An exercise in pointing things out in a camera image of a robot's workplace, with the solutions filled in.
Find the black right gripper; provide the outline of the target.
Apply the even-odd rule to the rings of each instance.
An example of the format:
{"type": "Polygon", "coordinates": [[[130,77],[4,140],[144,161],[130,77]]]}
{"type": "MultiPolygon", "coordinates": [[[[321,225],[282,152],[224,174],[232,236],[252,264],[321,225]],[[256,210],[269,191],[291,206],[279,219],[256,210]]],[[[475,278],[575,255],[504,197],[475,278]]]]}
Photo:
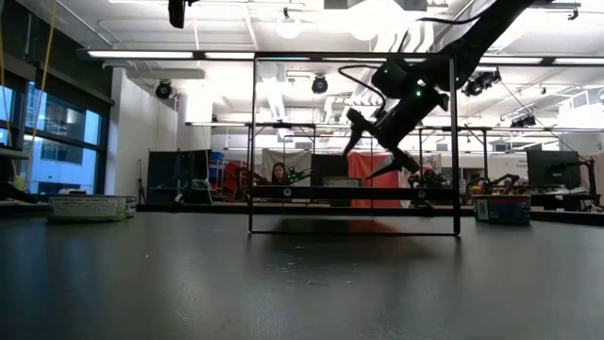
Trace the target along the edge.
{"type": "Polygon", "coordinates": [[[404,169],[415,174],[419,171],[419,163],[407,152],[398,149],[398,146],[436,107],[447,111],[448,95],[429,86],[416,85],[374,124],[366,120],[358,110],[349,109],[346,117],[351,123],[351,134],[343,154],[347,155],[357,145],[362,134],[368,132],[384,148],[394,149],[379,169],[371,173],[370,179],[404,169]]]}

